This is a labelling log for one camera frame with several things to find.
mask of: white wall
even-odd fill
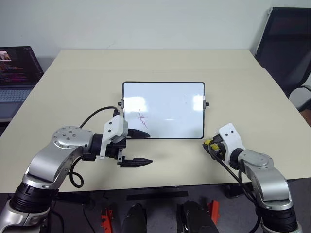
[[[0,46],[30,45],[44,70],[61,49],[254,49],[270,6],[310,0],[0,0]]]

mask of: whiteboard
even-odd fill
[[[203,138],[203,82],[124,82],[124,119],[151,138]]]

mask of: red clamp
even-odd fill
[[[112,226],[111,226],[111,220],[113,219],[112,216],[112,210],[105,208],[105,211],[102,211],[101,214],[102,217],[102,228],[104,229],[104,233],[113,233]]]
[[[212,200],[211,203],[207,203],[209,215],[215,225],[217,225],[217,221],[220,218],[219,215],[219,202],[216,200]]]

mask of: laptop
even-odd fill
[[[30,46],[0,47],[0,122],[9,122],[43,70]]]

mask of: laptop screen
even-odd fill
[[[30,46],[0,47],[0,86],[35,85],[42,75]]]

